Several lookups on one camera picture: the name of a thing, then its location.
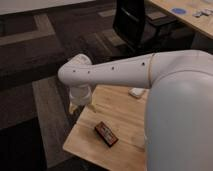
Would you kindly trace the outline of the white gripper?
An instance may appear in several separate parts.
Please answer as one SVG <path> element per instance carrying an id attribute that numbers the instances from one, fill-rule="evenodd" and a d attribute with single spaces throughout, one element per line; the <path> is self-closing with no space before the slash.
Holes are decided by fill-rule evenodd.
<path id="1" fill-rule="evenodd" d="M 77 106 L 87 105 L 90 110 L 96 113 L 95 106 L 90 103 L 92 97 L 91 88 L 88 85 L 71 87 L 69 91 L 70 105 L 69 105 L 69 113 L 73 114 L 77 109 Z"/>

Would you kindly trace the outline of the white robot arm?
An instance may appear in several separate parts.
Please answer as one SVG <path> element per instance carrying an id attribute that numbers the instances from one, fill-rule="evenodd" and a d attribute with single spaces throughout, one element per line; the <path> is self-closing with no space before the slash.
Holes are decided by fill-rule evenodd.
<path id="1" fill-rule="evenodd" d="M 147 171 L 213 171 L 213 54 L 179 50 L 101 64 L 78 54 L 58 78 L 76 105 L 90 101 L 94 85 L 148 89 Z"/>

